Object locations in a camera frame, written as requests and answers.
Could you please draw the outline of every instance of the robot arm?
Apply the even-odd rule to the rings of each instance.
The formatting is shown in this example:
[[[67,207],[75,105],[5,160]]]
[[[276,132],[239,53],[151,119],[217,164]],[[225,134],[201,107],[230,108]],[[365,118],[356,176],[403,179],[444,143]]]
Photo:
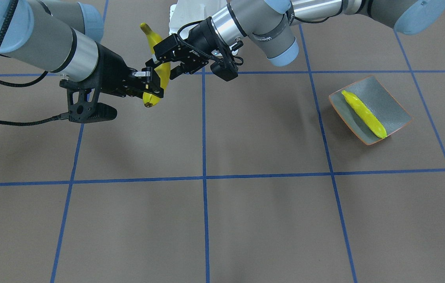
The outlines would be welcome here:
[[[60,117],[79,123],[116,117],[116,109],[98,102],[100,93],[142,98],[148,92],[163,98],[154,69],[165,62],[180,62],[170,79],[193,74],[210,60],[215,61],[210,65],[214,74],[225,81],[236,78],[240,63],[231,51],[240,48],[245,37],[272,64],[286,66],[299,51],[291,25],[318,23],[319,18],[341,13],[363,14],[398,32],[415,34],[445,9],[445,0],[233,0],[197,23],[186,39],[172,34],[154,46],[152,59],[139,71],[99,43],[103,23],[94,7],[58,0],[0,0],[0,30],[13,2],[18,4],[0,53],[60,75],[69,109]],[[215,50],[222,58],[212,55]]]
[[[213,16],[195,26],[183,41],[172,34],[155,46],[156,64],[181,61],[172,70],[171,79],[193,74],[208,63],[210,54],[219,50],[221,60],[210,67],[229,81],[237,77],[237,63],[230,53],[249,37],[275,66],[286,66],[298,55],[298,43],[291,25],[321,23],[341,13],[362,14],[403,34],[426,29],[445,9],[445,0],[234,0]],[[147,66],[156,66],[149,61]]]

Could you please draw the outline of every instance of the banana tip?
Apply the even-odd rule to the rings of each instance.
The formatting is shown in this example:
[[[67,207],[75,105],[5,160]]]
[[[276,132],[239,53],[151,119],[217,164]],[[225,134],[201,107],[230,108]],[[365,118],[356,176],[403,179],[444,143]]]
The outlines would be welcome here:
[[[144,33],[150,33],[152,30],[151,30],[151,27],[149,27],[149,25],[148,24],[146,24],[146,23],[141,23],[140,24],[140,29],[144,32]]]

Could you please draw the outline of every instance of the gray tray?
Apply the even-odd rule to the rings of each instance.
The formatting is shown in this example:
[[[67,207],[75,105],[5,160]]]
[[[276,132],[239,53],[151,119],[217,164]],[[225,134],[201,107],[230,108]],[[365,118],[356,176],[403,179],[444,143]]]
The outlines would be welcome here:
[[[348,105],[341,94],[343,90],[355,93],[355,95],[361,99],[385,127],[388,136],[402,129],[413,120],[413,117],[411,117],[373,75],[365,77],[329,95],[329,101],[341,119],[366,145],[373,145],[381,141],[382,138],[373,134],[370,128],[355,113],[350,105]]]

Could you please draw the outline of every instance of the silver metal ring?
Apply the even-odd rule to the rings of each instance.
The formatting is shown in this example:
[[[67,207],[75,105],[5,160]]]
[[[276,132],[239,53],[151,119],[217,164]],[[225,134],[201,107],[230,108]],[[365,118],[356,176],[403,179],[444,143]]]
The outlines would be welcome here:
[[[236,38],[244,38],[238,29],[237,24],[233,20],[233,17],[231,17],[228,6],[223,7],[212,16],[212,25],[219,38],[221,38],[221,40],[228,46],[233,45]]]
[[[98,46],[93,39],[75,30],[77,37],[77,46],[74,57],[70,63],[57,75],[68,75],[69,79],[74,82],[80,82],[89,77],[99,59]]]
[[[314,21],[322,18],[332,17],[343,7],[343,0],[292,0],[294,15],[306,21]]]
[[[347,9],[345,10],[346,15],[353,15],[359,11],[362,5],[362,0],[349,0]]]

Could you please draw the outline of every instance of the banana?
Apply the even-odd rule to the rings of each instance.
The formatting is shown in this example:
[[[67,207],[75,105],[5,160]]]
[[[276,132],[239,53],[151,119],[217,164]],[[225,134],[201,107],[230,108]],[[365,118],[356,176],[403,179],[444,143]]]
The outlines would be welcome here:
[[[141,23],[140,29],[142,30],[142,32],[144,32],[144,34],[147,37],[147,43],[149,43],[149,49],[151,50],[151,54],[154,54],[153,47],[156,44],[160,43],[160,41],[162,41],[163,38],[161,38],[161,36],[156,32],[152,31],[152,29],[146,23]],[[156,67],[154,70],[158,73],[158,76],[161,79],[160,83],[161,88],[163,88],[163,90],[166,90],[168,82],[170,80],[170,63],[169,62],[163,63],[158,67]],[[160,102],[161,98],[158,98],[155,95],[145,92],[144,95],[142,96],[142,100],[144,101],[145,107],[153,107],[158,102]]]
[[[371,112],[371,110],[362,102],[357,95],[345,90],[341,91],[341,94],[345,97],[345,101],[352,107],[357,115],[364,121],[364,123],[370,128],[370,130],[379,138],[386,138],[385,127]]]

